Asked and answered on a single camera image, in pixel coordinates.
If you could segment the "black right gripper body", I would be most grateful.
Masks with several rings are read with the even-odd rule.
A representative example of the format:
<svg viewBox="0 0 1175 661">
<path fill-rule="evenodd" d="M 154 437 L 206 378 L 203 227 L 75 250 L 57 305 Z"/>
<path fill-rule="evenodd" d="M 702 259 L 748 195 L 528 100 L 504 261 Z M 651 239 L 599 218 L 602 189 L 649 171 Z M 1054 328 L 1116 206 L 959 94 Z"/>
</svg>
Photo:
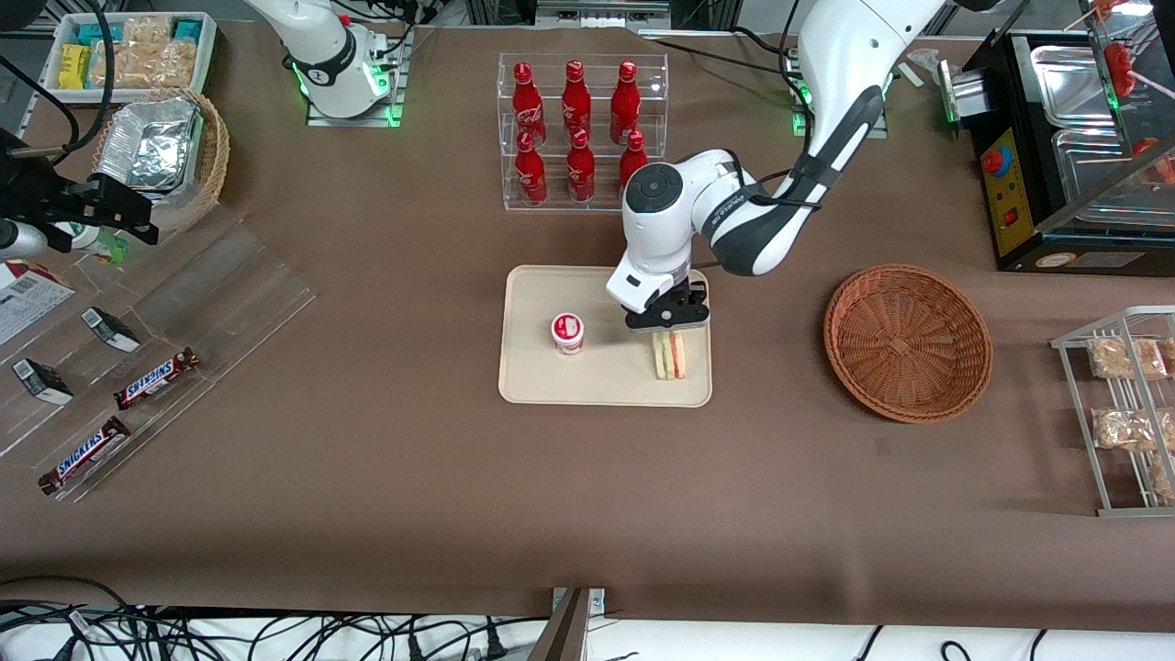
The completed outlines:
<svg viewBox="0 0 1175 661">
<path fill-rule="evenodd" d="M 16 158 L 25 143 L 1 130 L 1 252 L 70 252 L 70 225 L 99 227 L 92 207 L 42 156 Z"/>
</svg>

